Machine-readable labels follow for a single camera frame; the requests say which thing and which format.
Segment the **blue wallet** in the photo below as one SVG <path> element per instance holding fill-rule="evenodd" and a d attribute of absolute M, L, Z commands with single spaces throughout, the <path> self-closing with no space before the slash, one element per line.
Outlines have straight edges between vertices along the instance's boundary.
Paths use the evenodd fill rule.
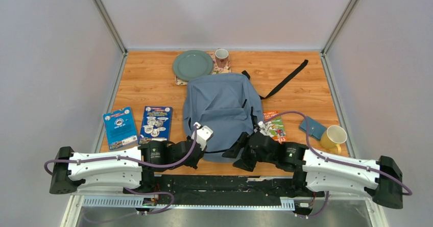
<path fill-rule="evenodd" d="M 316 120 L 313 120 L 311 117 L 307 117 L 309 130 L 308 133 L 313 138 L 320 140 L 322 138 L 323 133 L 326 131 L 326 127 L 321 125 Z M 305 119 L 302 121 L 301 125 L 299 125 L 299 129 L 306 132 L 307 131 L 307 122 Z"/>

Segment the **book cover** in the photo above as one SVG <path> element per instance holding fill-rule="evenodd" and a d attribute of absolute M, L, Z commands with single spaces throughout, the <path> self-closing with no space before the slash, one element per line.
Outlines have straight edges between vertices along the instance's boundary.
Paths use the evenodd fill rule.
<path fill-rule="evenodd" d="M 264 119 L 267 120 L 272 116 L 278 114 L 278 111 L 267 111 L 263 112 Z M 286 142 L 286 133 L 283 125 L 283 120 L 281 116 L 275 117 L 274 119 L 266 122 L 264 124 L 265 130 L 272 135 L 272 138 L 278 142 Z"/>
<path fill-rule="evenodd" d="M 172 123 L 172 107 L 146 106 L 140 128 L 139 144 L 152 140 L 165 141 L 170 136 Z"/>
<path fill-rule="evenodd" d="M 137 142 L 137 130 L 131 107 L 104 114 L 103 118 L 110 150 Z"/>

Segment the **green plate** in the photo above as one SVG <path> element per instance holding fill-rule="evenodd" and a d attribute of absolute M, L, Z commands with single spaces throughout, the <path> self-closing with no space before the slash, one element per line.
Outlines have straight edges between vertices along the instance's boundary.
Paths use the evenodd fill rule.
<path fill-rule="evenodd" d="M 200 50 L 189 50 L 176 57 L 173 71 L 182 80 L 190 81 L 203 75 L 209 75 L 213 70 L 213 60 L 210 55 Z"/>

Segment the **gray wall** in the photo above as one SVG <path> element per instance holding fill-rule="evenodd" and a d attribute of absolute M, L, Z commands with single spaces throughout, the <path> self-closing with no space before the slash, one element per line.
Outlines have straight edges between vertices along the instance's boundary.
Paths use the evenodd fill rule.
<path fill-rule="evenodd" d="M 349 0 L 102 0 L 127 48 L 320 49 Z"/>
<path fill-rule="evenodd" d="M 121 62 L 92 0 L 0 0 L 2 226 L 59 226 L 43 163 L 90 152 Z"/>
<path fill-rule="evenodd" d="M 360 158 L 393 157 L 414 195 L 390 226 L 431 226 L 433 0 L 360 0 L 329 61 Z"/>

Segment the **wooden table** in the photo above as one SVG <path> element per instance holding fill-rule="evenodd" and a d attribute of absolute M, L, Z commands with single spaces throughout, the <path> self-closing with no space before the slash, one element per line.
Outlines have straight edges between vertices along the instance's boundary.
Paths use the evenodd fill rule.
<path fill-rule="evenodd" d="M 173 107 L 173 121 L 170 141 L 185 140 L 182 127 L 182 109 L 186 98 L 186 86 L 175 84 L 172 64 L 182 52 L 129 52 L 125 70 L 114 101 L 113 110 L 127 106 L 132 108 L 137 129 L 141 126 L 145 106 Z M 304 59 L 308 65 L 284 88 L 269 99 L 263 100 L 264 111 L 300 111 L 326 127 L 339 124 L 329 92 L 318 52 L 230 52 L 232 72 L 246 70 L 257 92 L 265 96 Z M 302 117 L 296 114 L 284 115 L 283 123 L 288 141 L 305 144 L 305 133 L 298 129 Z M 324 150 L 318 141 L 311 138 L 313 147 Z M 106 138 L 101 152 L 108 152 Z M 342 155 L 348 156 L 345 145 Z M 200 160 L 198 169 L 179 167 L 167 170 L 165 174 L 202 175 L 259 175 L 287 176 L 292 173 L 277 169 L 269 163 L 257 163 L 254 172 L 235 168 L 231 163 L 212 163 Z"/>

